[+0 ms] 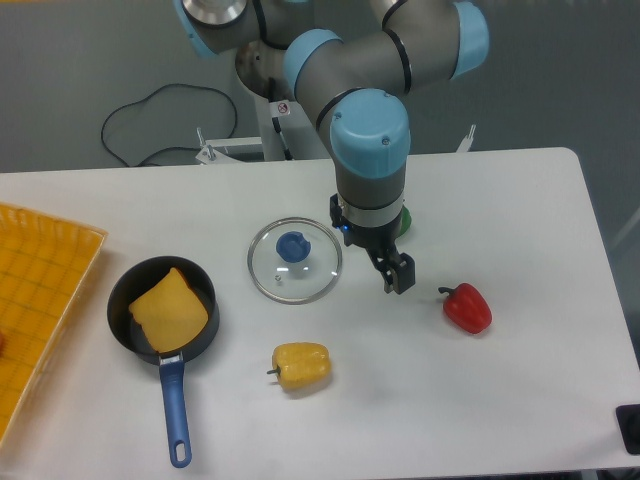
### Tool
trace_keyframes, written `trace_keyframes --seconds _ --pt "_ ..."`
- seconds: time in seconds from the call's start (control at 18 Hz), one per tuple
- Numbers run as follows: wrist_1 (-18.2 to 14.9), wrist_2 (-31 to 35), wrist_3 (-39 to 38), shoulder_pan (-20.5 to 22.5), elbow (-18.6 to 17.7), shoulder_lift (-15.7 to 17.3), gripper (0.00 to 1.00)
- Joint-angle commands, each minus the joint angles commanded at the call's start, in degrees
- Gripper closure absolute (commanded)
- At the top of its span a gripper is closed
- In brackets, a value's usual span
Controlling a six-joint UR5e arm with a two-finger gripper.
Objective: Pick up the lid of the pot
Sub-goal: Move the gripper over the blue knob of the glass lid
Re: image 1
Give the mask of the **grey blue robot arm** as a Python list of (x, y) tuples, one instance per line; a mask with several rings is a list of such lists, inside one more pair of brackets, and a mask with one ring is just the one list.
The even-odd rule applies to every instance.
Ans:
[(387, 291), (414, 285), (397, 250), (411, 144), (402, 97), (452, 80), (487, 58), (490, 36), (469, 1), (374, 1), (377, 32), (347, 42), (314, 22), (310, 1), (178, 1), (176, 14), (203, 56), (257, 44), (274, 52), (268, 81), (284, 81), (334, 163), (330, 217), (363, 248)]

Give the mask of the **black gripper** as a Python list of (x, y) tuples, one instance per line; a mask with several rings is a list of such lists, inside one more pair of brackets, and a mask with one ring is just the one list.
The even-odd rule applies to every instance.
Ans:
[(415, 285), (415, 261), (410, 255), (399, 253), (395, 245), (401, 227), (400, 213), (381, 226), (361, 226), (346, 217), (346, 207), (340, 203), (338, 194), (330, 197), (329, 213), (332, 226), (342, 233), (345, 245), (367, 251), (383, 278), (386, 293), (394, 291), (401, 295)]

